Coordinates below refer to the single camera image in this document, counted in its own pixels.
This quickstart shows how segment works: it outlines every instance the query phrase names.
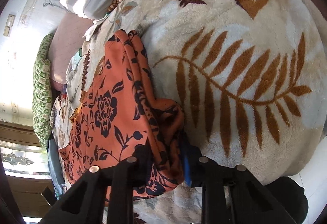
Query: white wall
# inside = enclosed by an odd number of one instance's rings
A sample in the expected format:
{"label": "white wall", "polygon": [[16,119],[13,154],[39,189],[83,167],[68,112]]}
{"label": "white wall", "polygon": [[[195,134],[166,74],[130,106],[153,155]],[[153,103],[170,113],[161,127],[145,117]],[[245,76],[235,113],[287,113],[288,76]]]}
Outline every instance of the white wall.
{"label": "white wall", "polygon": [[[43,0],[9,0],[0,15],[0,120],[33,125],[33,65],[43,37],[65,11],[43,7]],[[3,36],[9,14],[16,16],[9,37]]]}

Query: orange floral cloth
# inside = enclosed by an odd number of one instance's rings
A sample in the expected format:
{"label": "orange floral cloth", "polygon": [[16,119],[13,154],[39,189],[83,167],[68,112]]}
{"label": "orange floral cloth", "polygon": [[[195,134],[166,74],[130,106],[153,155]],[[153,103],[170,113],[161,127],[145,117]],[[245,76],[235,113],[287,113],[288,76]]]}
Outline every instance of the orange floral cloth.
{"label": "orange floral cloth", "polygon": [[68,146],[60,149],[71,184],[93,165],[107,168],[130,156],[147,170],[146,185],[134,199],[173,190],[184,180],[179,135],[180,106],[153,94],[146,50],[135,31],[117,31],[105,44],[105,56],[73,118]]}

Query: pink cushion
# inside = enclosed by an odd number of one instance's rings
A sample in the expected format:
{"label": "pink cushion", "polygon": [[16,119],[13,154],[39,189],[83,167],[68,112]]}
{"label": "pink cushion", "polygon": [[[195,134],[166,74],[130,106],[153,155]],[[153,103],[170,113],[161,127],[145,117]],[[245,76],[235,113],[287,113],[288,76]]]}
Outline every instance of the pink cushion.
{"label": "pink cushion", "polygon": [[[84,42],[84,34],[93,25],[92,20],[74,13],[66,13],[60,22],[50,45],[48,58],[51,62],[50,79],[57,84],[66,83],[66,70],[70,59]],[[52,88],[59,90],[62,85]]]}

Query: tiled floor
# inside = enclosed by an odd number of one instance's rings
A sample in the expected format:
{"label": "tiled floor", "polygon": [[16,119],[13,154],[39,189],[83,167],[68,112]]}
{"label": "tiled floor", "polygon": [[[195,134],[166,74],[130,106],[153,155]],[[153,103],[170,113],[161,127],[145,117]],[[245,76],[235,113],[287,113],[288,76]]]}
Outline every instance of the tiled floor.
{"label": "tiled floor", "polygon": [[291,178],[305,189],[309,202],[304,224],[313,224],[327,204],[327,137],[320,142],[305,168]]}

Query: bed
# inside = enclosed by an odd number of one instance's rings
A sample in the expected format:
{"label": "bed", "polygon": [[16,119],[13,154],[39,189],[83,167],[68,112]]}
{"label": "bed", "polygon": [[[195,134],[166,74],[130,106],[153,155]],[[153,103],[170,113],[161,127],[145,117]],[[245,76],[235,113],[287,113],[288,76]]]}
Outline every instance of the bed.
{"label": "bed", "polygon": [[[156,96],[183,107],[185,131],[203,155],[224,166],[244,164],[263,184],[305,167],[325,136],[323,0],[108,2],[96,15],[94,7],[78,13],[98,20],[85,25],[52,108],[58,152],[70,143],[72,117],[99,73],[104,44],[118,29],[135,29]],[[60,162],[66,190],[71,181]],[[135,202],[134,211],[146,223],[200,222],[201,196],[183,183]]]}

